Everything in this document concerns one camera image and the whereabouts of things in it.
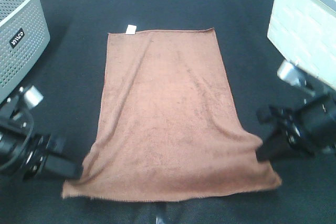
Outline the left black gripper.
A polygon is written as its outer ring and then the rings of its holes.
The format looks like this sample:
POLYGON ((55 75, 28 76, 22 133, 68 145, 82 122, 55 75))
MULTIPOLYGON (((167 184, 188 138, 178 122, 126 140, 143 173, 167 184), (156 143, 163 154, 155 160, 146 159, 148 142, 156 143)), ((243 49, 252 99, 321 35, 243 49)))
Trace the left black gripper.
POLYGON ((24 165, 22 180, 32 179, 79 179, 83 168, 66 158, 49 155, 49 152, 62 155, 66 138, 59 135, 36 134, 29 144, 29 152, 24 165))

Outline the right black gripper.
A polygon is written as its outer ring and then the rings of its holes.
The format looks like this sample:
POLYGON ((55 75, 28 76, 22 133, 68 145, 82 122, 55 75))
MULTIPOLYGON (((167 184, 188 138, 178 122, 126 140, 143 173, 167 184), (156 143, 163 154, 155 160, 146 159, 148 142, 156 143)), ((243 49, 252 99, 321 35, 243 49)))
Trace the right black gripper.
POLYGON ((272 123, 275 130, 256 149, 257 161, 276 161, 290 156, 314 156, 311 134, 290 108, 265 106, 257 110, 260 124, 272 123))

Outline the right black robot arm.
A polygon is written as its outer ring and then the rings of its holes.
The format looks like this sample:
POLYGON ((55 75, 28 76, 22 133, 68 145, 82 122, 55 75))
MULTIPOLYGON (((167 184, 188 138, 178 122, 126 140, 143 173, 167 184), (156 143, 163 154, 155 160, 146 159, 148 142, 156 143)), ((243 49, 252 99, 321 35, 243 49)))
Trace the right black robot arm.
POLYGON ((311 99, 297 108, 268 105, 257 110, 261 124, 274 130, 256 149, 259 162, 335 154, 335 89, 284 60, 277 76, 311 99))

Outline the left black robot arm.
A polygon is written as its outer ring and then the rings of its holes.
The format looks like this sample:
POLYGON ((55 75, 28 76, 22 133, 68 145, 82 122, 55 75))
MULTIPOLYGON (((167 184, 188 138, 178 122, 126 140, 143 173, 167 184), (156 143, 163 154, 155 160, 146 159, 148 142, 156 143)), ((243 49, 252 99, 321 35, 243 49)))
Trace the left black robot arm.
POLYGON ((35 131, 30 111, 42 100, 34 86, 27 86, 1 105, 1 176, 9 181, 81 177, 82 166, 63 153, 66 139, 35 131))

